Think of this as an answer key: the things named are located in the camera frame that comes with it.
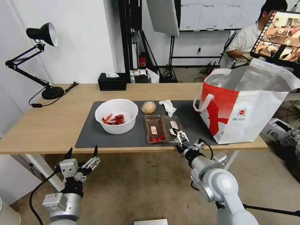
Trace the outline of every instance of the tissue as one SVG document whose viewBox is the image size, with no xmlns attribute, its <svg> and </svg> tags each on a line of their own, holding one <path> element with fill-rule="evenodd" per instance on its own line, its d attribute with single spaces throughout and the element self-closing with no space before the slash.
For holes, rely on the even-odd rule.
<svg viewBox="0 0 300 225">
<path fill-rule="evenodd" d="M 108 78 L 119 77 L 119 75 L 117 75 L 116 73 L 113 73 L 113 72 L 106 72 L 105 76 L 108 77 Z"/>
<path fill-rule="evenodd" d="M 173 107 L 171 100 L 160 101 L 159 104 L 165 106 L 166 112 L 168 113 L 169 117 L 173 116 L 176 108 Z"/>
</svg>

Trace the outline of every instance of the white bowl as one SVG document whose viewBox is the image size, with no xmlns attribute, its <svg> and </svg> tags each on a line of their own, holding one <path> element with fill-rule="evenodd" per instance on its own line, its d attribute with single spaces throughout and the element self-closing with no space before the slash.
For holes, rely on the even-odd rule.
<svg viewBox="0 0 300 225">
<path fill-rule="evenodd" d="M 102 118 L 112 113 L 111 119 L 117 115 L 124 115 L 125 123 L 119 125 L 104 124 Z M 138 106 L 128 99 L 112 99 L 102 103 L 95 111 L 95 118 L 103 129 L 111 134 L 123 134 L 130 131 L 135 125 L 138 115 Z"/>
</svg>

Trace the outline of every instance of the lamp base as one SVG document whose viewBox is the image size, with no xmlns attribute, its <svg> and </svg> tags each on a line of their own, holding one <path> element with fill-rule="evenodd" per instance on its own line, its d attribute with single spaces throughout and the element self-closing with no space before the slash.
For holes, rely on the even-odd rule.
<svg viewBox="0 0 300 225">
<path fill-rule="evenodd" d="M 47 87 L 42 92 L 43 99 L 51 100 L 62 97 L 65 91 L 61 87 Z"/>
</svg>

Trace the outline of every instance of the lamp shade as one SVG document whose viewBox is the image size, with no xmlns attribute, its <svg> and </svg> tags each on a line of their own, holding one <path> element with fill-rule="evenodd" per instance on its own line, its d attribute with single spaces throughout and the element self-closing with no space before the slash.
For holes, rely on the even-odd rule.
<svg viewBox="0 0 300 225">
<path fill-rule="evenodd" d="M 55 28 L 52 23 L 45 23 L 41 26 L 40 29 L 38 28 L 27 28 L 26 34 L 29 38 L 33 40 L 43 40 L 47 44 L 57 47 L 58 39 L 56 35 Z"/>
</svg>

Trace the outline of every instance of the tissue box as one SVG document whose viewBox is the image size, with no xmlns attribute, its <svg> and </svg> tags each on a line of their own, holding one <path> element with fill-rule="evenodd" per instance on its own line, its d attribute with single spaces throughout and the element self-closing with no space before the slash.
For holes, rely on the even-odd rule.
<svg viewBox="0 0 300 225">
<path fill-rule="evenodd" d="M 125 73 L 117 73 L 119 77 L 106 77 L 101 73 L 98 78 L 100 91 L 125 91 L 127 86 Z"/>
</svg>

